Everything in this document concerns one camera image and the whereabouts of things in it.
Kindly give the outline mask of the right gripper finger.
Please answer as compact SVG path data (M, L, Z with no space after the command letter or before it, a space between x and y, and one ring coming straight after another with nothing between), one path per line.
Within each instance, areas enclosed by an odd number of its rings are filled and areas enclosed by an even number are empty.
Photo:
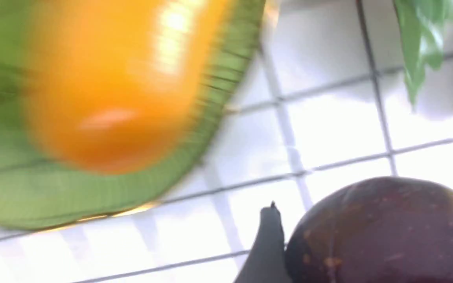
M280 211L274 201L260 211L260 224L254 244L236 283L290 283L284 265L285 237Z

